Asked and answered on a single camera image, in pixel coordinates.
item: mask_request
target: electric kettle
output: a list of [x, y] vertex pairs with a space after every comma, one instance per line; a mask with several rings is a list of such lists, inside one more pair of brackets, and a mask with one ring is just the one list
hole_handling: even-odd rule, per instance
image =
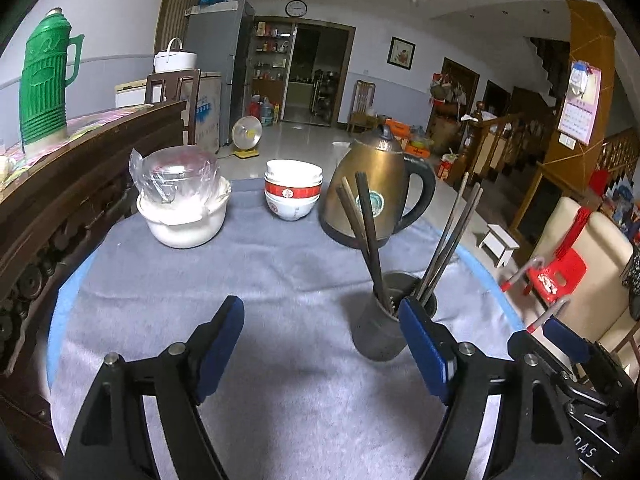
[[[336, 242], [349, 247], [356, 248], [357, 242], [335, 188], [345, 176], [354, 195], [357, 195], [357, 171], [367, 174], [379, 247], [392, 234], [420, 218], [431, 203], [436, 189], [436, 177], [431, 167], [420, 158], [403, 152], [386, 124], [363, 133], [353, 141], [351, 149], [335, 169], [320, 206], [320, 225], [324, 232]], [[412, 173], [422, 179], [422, 192], [414, 208], [403, 216]], [[356, 196], [355, 201], [359, 207], [360, 197]]]

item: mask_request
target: framed artwork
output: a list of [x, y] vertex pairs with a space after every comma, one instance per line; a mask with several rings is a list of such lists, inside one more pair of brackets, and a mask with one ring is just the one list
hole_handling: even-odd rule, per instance
[[389, 47], [389, 56], [386, 58], [386, 62], [411, 70], [411, 63], [414, 62], [414, 50], [415, 43], [393, 36], [391, 38], [391, 47]]

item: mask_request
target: blue gripper pad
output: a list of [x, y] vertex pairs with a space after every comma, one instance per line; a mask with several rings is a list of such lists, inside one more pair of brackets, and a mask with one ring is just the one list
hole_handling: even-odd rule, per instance
[[194, 391], [198, 403], [203, 402], [218, 389], [226, 364], [244, 326], [242, 300], [237, 296], [227, 296], [212, 323], [217, 325], [219, 330], [200, 363], [199, 380]]
[[449, 381], [456, 371], [456, 360], [453, 356], [444, 357], [425, 329], [426, 324], [438, 325], [429, 319], [422, 305], [414, 298], [404, 298], [400, 302], [398, 319], [402, 334], [429, 393], [439, 397], [444, 404], [448, 404]]
[[542, 333], [572, 362], [584, 364], [590, 359], [588, 343], [555, 317], [546, 320], [542, 326]]

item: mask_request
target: red stool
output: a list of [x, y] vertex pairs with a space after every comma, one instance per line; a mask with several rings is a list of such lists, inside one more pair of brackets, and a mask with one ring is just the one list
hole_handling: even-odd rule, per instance
[[529, 294], [535, 289], [540, 299], [548, 307], [546, 312], [527, 327], [527, 332], [533, 333], [571, 301], [571, 293], [578, 286], [587, 266], [574, 248], [566, 248], [562, 258], [556, 258], [545, 267], [544, 258], [536, 256], [530, 259], [518, 272], [504, 282], [500, 288], [503, 292], [509, 290], [524, 274], [529, 279], [529, 285], [523, 294]]

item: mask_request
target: red and white bowl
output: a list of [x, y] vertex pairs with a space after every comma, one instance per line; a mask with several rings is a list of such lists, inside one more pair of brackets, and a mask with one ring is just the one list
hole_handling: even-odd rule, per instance
[[286, 158], [267, 162], [264, 192], [268, 195], [282, 200], [306, 201], [319, 197], [321, 186], [322, 168], [319, 166]]
[[270, 193], [274, 196], [281, 198], [300, 199], [300, 198], [312, 198], [320, 195], [321, 184], [315, 186], [306, 187], [291, 187], [281, 186], [280, 184], [274, 184], [266, 178], [264, 179], [264, 190], [266, 193]]
[[264, 192], [269, 209], [283, 220], [293, 221], [308, 215], [316, 205], [320, 195], [309, 198], [283, 198]]

